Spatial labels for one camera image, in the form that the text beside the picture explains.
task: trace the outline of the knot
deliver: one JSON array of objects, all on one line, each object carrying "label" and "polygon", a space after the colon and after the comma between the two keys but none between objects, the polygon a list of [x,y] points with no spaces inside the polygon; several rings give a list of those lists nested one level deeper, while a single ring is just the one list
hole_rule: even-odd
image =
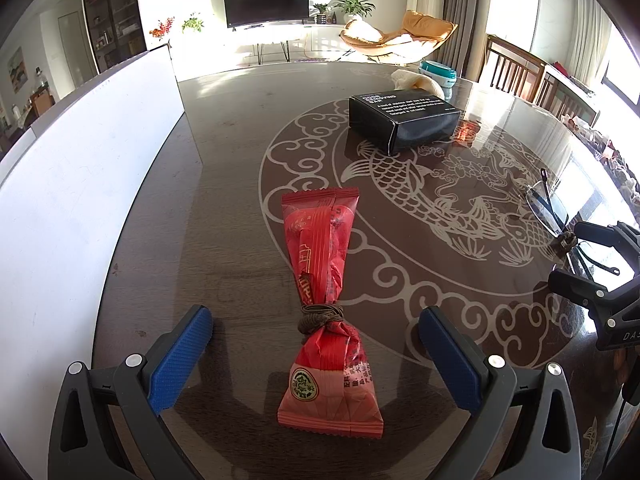
[{"label": "knot", "polygon": [[298,331],[312,334],[330,321],[342,321],[342,307],[336,304],[303,305],[302,319],[298,322]]}]

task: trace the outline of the tv screen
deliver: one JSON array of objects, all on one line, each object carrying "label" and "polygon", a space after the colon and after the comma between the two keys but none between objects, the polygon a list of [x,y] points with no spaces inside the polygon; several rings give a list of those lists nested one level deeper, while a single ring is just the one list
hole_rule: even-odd
[{"label": "tv screen", "polygon": [[301,20],[309,17],[309,0],[225,0],[226,26]]}]

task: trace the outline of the blue textured pad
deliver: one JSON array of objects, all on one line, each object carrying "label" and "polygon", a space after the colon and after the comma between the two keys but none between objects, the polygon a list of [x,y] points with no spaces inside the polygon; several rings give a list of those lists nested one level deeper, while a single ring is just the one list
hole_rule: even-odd
[{"label": "blue textured pad", "polygon": [[482,403],[480,377],[430,308],[420,313],[418,333],[456,405],[475,414]]},{"label": "blue textured pad", "polygon": [[211,339],[213,320],[201,308],[162,359],[149,381],[148,401],[156,415],[172,407]]}]

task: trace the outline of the metal bolt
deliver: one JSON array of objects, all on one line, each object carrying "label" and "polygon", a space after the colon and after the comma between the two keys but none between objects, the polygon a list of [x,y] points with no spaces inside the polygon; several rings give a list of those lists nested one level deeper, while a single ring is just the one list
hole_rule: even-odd
[{"label": "metal bolt", "polygon": [[494,368],[502,368],[504,366],[504,359],[499,355],[490,355],[489,364]]},{"label": "metal bolt", "polygon": [[124,362],[128,367],[133,368],[134,366],[138,366],[142,362],[142,355],[131,354]]},{"label": "metal bolt", "polygon": [[546,369],[549,370],[549,373],[551,375],[560,375],[562,373],[562,368],[559,364],[557,363],[549,363],[546,366]]},{"label": "metal bolt", "polygon": [[69,373],[71,375],[79,374],[81,370],[82,370],[82,363],[79,363],[76,361],[75,363],[71,363],[69,365]]}]

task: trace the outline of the snack package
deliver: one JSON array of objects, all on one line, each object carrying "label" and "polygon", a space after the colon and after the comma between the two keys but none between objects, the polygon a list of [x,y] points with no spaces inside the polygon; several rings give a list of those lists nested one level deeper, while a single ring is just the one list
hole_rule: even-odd
[{"label": "snack package", "polygon": [[287,249],[302,300],[298,329],[309,337],[289,372],[278,409],[283,426],[380,438],[383,422],[358,331],[335,304],[342,291],[358,189],[282,197]]}]

